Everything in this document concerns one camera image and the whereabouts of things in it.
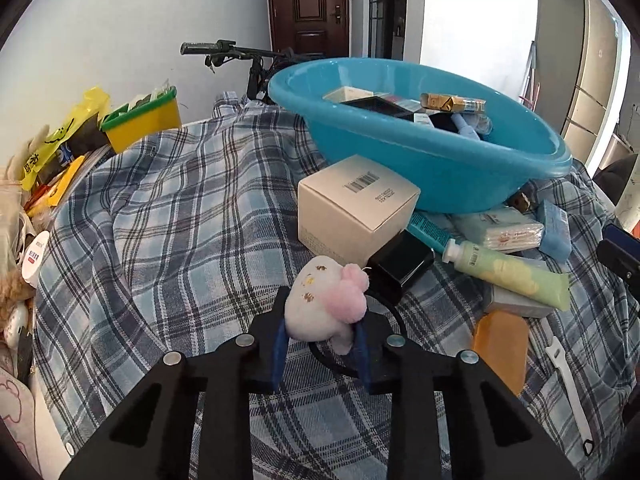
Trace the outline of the orange plastic case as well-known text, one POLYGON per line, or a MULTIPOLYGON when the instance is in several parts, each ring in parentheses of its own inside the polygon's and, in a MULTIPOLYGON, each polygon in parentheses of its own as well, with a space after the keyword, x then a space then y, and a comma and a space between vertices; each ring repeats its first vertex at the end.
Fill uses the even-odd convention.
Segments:
POLYGON ((477 323, 472 349, 519 396, 525 385, 528 324, 521 316, 495 311, 477 323))

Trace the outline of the green cream tube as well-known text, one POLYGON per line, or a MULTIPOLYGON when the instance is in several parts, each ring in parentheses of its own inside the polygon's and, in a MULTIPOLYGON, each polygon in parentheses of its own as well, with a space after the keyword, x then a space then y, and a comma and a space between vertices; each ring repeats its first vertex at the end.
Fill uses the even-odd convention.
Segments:
POLYGON ((448 240, 442 253, 461 273, 560 311, 570 310, 570 281, 564 273, 553 273, 530 260, 512 257, 471 242, 448 240))

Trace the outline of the grey lighter case box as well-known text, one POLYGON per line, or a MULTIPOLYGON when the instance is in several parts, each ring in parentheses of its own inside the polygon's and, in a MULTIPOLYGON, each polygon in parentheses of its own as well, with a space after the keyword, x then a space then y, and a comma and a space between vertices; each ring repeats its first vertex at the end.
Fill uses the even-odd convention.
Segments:
POLYGON ((485 313, 504 311, 522 318, 545 318, 555 311, 554 307, 489 283, 485 283, 483 309, 485 313))

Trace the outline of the small black box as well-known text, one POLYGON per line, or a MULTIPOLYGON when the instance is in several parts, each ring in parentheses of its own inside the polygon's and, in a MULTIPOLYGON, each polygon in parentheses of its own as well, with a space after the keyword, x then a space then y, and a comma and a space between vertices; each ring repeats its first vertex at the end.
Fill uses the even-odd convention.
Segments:
POLYGON ((396 307, 434 261, 431 247, 409 231, 399 232, 369 258, 364 268, 370 281, 367 295, 384 307, 396 307))

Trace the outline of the white square carton box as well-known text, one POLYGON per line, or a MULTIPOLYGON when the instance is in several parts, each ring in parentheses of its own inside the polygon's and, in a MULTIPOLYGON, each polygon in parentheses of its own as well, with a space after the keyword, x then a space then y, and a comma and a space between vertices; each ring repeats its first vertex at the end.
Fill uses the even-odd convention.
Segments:
POLYGON ((365 266, 409 224, 420 188, 359 155, 298 182, 297 232, 316 256, 365 266))

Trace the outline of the light blue wipes pack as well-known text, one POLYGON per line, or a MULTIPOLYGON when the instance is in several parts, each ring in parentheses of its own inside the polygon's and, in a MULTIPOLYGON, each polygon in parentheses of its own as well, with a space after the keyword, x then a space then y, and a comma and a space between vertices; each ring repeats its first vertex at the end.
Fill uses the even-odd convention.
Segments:
POLYGON ((544 226, 538 249, 557 263, 566 263, 572 252, 570 224, 566 211, 548 200, 543 200, 537 208, 536 215, 537 220, 544 226))

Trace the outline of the white tissue pack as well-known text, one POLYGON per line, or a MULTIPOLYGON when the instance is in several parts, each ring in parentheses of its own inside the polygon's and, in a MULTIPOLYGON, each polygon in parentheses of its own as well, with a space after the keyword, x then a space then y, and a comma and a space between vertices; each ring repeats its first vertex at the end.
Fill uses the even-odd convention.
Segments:
POLYGON ((544 235, 541 222, 509 206, 475 214, 456 214, 450 219, 469 242, 505 254, 537 248, 544 235))

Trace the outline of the bear pattern pouch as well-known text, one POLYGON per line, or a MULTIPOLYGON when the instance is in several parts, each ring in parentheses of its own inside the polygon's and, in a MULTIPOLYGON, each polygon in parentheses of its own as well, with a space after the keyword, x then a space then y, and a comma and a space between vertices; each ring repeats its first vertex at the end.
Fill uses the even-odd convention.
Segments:
POLYGON ((22 382, 1 370, 1 420, 26 460, 41 474, 35 427, 35 401, 32 392, 22 382))

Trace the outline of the blue plastic basin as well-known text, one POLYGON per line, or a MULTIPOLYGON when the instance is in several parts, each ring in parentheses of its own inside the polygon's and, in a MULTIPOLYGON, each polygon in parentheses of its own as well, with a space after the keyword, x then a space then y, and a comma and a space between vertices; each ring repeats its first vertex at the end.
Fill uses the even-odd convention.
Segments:
POLYGON ((541 118, 508 96, 456 74, 386 58, 325 58, 275 74, 268 93, 305 119, 322 157, 374 160, 420 188, 418 206, 440 214, 480 212, 503 203, 530 180, 570 172, 572 154, 541 118), (349 86, 417 99, 423 93, 485 101, 488 140, 415 124, 326 100, 349 86))

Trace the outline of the small blue lotion bottle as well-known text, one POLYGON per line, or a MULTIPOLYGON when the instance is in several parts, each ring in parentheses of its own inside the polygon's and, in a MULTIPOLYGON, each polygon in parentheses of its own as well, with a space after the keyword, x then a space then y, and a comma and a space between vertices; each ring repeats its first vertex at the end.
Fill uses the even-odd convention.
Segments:
POLYGON ((461 114, 452 114, 451 121, 458 129, 460 136, 471 140, 480 140, 480 136, 477 134, 475 129, 466 122, 465 118, 461 114))

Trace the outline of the teal cosmetic tube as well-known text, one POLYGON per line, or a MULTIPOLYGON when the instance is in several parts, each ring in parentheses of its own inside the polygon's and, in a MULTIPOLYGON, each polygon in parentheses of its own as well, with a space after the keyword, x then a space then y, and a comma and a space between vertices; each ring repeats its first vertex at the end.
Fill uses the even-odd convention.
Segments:
POLYGON ((407 231, 439 254, 442 254, 449 241, 454 239, 452 234, 436 226, 433 221, 426 218, 420 211, 415 211, 411 215, 407 231))

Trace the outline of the gold refrigerator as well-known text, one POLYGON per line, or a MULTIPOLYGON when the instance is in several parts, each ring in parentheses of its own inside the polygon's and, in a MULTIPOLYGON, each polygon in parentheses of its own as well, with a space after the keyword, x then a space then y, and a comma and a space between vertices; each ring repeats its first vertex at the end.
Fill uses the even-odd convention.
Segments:
POLYGON ((536 114, 585 162, 604 124, 618 30, 602 0, 538 0, 536 114))

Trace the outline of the white round jar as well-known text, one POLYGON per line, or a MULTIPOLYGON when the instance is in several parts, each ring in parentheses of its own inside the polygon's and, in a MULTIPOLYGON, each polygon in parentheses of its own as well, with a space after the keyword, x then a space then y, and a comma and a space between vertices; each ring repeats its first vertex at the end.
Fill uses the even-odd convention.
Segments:
POLYGON ((21 268, 22 278, 33 288, 36 288, 38 284, 38 276, 42 266, 43 255, 48 246, 49 238, 50 232, 42 231, 26 248, 21 268))

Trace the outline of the gold cigarette pack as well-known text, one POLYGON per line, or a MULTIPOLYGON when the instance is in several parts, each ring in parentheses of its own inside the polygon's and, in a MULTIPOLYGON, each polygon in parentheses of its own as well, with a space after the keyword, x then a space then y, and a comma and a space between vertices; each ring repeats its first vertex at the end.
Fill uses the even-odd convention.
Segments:
POLYGON ((420 95, 420 102, 427 110, 439 110, 440 112, 470 114, 484 114, 486 112, 485 100, 465 98, 464 96, 427 92, 420 95))

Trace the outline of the clear plastic zip bag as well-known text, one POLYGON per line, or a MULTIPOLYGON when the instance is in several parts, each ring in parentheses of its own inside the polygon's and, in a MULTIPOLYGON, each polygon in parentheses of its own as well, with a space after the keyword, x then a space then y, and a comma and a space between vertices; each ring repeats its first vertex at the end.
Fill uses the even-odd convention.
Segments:
POLYGON ((5 276, 17 267, 24 246, 22 204, 19 183, 2 180, 0 185, 0 272, 5 276))

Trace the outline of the black open tray box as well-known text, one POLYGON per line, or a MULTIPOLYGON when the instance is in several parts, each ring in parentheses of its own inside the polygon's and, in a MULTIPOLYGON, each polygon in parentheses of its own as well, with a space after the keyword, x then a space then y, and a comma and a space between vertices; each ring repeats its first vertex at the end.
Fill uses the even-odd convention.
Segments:
POLYGON ((349 100, 345 101, 344 105, 393 118, 408 120, 409 122, 413 121, 413 112, 383 99, 382 96, 366 96, 365 98, 349 100))

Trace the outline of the beige plush toy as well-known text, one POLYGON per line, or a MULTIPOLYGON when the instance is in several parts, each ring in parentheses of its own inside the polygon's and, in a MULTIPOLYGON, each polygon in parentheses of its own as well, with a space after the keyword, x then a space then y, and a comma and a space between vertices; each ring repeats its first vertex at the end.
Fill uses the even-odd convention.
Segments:
POLYGON ((39 132, 31 139, 25 141, 15 152, 1 170, 1 179, 8 181, 21 181, 24 178, 24 166, 36 149, 43 144, 44 139, 50 132, 50 126, 44 125, 39 132))

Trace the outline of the yellow green-lidded container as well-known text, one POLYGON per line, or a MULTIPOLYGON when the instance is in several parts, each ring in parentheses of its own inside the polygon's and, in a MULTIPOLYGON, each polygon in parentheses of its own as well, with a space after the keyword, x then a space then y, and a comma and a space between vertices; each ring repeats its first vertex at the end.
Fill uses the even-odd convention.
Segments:
POLYGON ((136 102, 116 108, 103 119, 101 129, 113 150, 121 153, 145 136, 181 125, 177 89, 164 84, 136 102))

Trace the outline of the yellow plastic bag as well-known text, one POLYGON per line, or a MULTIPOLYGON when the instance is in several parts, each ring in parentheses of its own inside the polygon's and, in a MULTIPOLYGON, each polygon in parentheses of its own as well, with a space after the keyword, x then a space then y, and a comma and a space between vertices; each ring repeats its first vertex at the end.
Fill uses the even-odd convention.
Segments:
POLYGON ((30 191, 36 182, 36 177, 53 157, 58 148, 80 129, 91 117, 101 120, 110 110, 111 97, 100 87, 92 87, 84 92, 82 100, 75 104, 62 122, 52 133, 48 133, 42 141, 36 144, 35 151, 30 154, 23 165, 24 176, 21 180, 22 189, 30 191))

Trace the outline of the dark brown entrance door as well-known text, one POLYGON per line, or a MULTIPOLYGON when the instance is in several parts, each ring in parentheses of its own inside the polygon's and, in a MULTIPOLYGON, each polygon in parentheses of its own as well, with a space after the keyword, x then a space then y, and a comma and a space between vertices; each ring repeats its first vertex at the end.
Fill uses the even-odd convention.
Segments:
POLYGON ((348 0, 269 0, 269 13, 274 50, 349 55, 348 0))

